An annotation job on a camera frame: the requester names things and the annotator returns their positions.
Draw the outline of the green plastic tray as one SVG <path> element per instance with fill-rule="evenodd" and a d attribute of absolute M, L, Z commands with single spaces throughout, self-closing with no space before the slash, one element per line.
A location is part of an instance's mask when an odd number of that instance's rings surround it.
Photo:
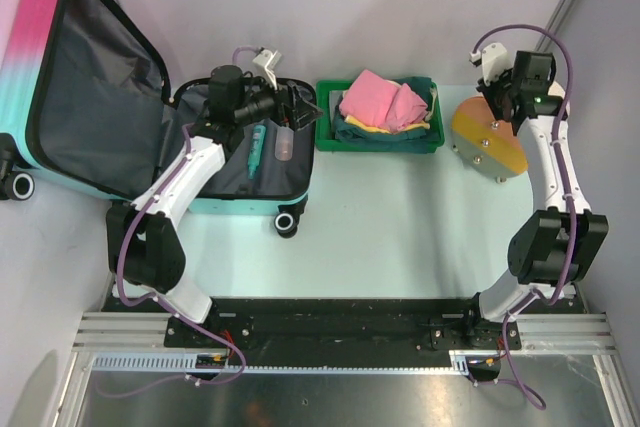
<path fill-rule="evenodd" d="M 445 143 L 438 87 L 430 77 L 409 76 L 396 78 L 396 82 L 406 82 L 429 105 L 431 117 L 430 129 L 424 135 L 413 136 L 409 140 L 402 138 L 397 142 L 383 141 L 383 134 L 373 134 L 374 140 L 343 141 L 335 136 L 338 105 L 342 95 L 351 86 L 353 80 L 320 80 L 316 84 L 318 106 L 323 117 L 316 123 L 315 145 L 326 152 L 367 152 L 367 153 L 412 153 L 432 154 Z"/>

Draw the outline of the clear plastic bottle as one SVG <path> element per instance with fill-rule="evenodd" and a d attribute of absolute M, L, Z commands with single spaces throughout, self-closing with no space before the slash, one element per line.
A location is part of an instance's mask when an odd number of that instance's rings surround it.
<path fill-rule="evenodd" d="M 290 161 L 293 157 L 294 131 L 287 126 L 279 126 L 276 132 L 274 147 L 275 158 L 281 162 Z"/>

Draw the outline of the yellow towel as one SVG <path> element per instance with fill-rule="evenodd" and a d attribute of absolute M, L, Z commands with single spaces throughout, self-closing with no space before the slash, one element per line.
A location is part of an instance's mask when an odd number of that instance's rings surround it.
<path fill-rule="evenodd" d="M 424 130 L 429 130 L 430 129 L 430 124 L 428 122 L 418 122 L 418 123 L 413 123 L 413 124 L 409 124 L 407 126 L 405 126 L 403 129 L 401 130 L 397 130 L 397 131 L 390 131 L 388 129 L 384 129 L 384 128 L 380 128 L 380 127 L 375 127 L 375 126 L 370 126 L 367 124 L 364 124 L 363 122 L 359 121 L 357 118 L 355 118 L 354 116 L 347 116 L 345 118 L 345 122 L 347 124 L 356 126 L 364 131 L 370 132 L 370 133 L 381 133 L 381 134 L 399 134 L 402 132 L 409 132 L 412 130 L 417 130 L 417 129 L 424 129 Z"/>

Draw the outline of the pink cloth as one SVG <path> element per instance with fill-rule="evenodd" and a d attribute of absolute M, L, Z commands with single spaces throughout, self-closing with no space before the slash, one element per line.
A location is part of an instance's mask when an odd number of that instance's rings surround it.
<path fill-rule="evenodd" d="M 390 131 L 428 122 L 430 116 L 428 103 L 406 82 L 384 79 L 370 70 L 364 70 L 345 91 L 338 110 L 344 120 L 351 115 Z"/>

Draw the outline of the dark green shorts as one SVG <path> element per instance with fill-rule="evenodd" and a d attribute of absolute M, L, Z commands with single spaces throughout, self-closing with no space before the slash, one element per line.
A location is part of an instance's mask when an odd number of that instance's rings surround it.
<path fill-rule="evenodd" d="M 339 94 L 330 149 L 433 153 L 444 144 L 437 104 L 429 77 L 388 80 L 365 70 Z"/>

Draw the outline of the pink and teal kids suitcase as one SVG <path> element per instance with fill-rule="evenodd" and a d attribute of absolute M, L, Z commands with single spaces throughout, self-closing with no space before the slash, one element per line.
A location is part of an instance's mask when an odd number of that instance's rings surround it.
<path fill-rule="evenodd" d="M 136 199 L 183 146 L 210 75 L 173 88 L 115 0 L 19 0 L 1 63 L 2 198 L 29 199 L 43 175 Z"/>

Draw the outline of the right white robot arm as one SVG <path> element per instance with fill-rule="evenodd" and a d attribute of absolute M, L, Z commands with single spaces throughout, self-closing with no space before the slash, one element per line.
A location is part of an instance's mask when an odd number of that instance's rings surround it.
<path fill-rule="evenodd" d="M 506 122 L 524 149 L 533 212 L 512 237 L 506 272 L 476 294 L 461 323 L 463 340 L 484 348 L 536 301 L 556 304 L 566 285 L 582 280 L 602 246 L 609 224 L 594 213 L 580 188 L 569 142 L 569 91 L 556 80 L 549 53 L 509 55 L 500 43 L 477 47 L 471 63 L 482 76 L 477 90 L 495 120 Z"/>

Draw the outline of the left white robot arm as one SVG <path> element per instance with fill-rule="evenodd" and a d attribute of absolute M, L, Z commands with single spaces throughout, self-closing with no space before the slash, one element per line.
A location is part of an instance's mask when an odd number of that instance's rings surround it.
<path fill-rule="evenodd" d="M 178 227 L 200 213 L 271 215 L 277 234 L 297 232 L 314 161 L 316 93 L 298 79 L 253 76 L 236 65 L 199 81 L 201 114 L 183 128 L 184 143 L 158 179 L 106 217 L 110 269 L 121 301 L 152 299 L 178 318 L 197 345 L 214 344 L 221 323 L 212 300 L 187 272 Z"/>

